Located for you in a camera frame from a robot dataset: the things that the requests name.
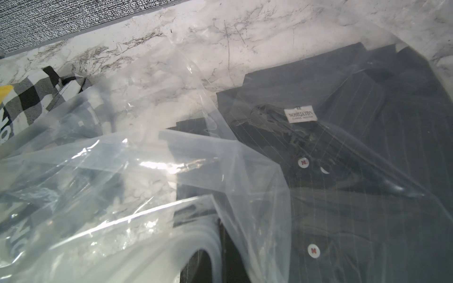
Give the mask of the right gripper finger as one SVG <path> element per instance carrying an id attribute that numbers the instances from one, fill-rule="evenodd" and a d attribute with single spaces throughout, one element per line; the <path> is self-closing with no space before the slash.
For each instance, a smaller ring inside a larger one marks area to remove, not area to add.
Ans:
<path id="1" fill-rule="evenodd" d="M 222 246 L 222 281 L 223 283 L 250 283 L 241 255 L 219 220 L 219 235 Z"/>

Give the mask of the clear vacuum bag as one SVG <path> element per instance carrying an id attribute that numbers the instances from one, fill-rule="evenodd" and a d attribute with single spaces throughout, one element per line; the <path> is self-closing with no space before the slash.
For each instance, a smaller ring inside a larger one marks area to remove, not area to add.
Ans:
<path id="1" fill-rule="evenodd" d="M 220 220 L 251 283 L 291 283 L 291 191 L 217 93 L 358 42 L 422 55 L 336 1 L 191 1 L 2 59 L 92 86 L 1 144 L 1 281 L 223 283 Z"/>

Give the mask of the black white checkered cloth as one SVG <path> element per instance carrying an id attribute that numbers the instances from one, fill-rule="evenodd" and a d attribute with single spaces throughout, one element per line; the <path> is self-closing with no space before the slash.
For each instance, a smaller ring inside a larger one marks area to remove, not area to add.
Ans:
<path id="1" fill-rule="evenodd" d="M 51 66 L 32 71 L 18 83 L 1 86 L 1 144 L 90 86 L 87 77 L 61 77 Z"/>

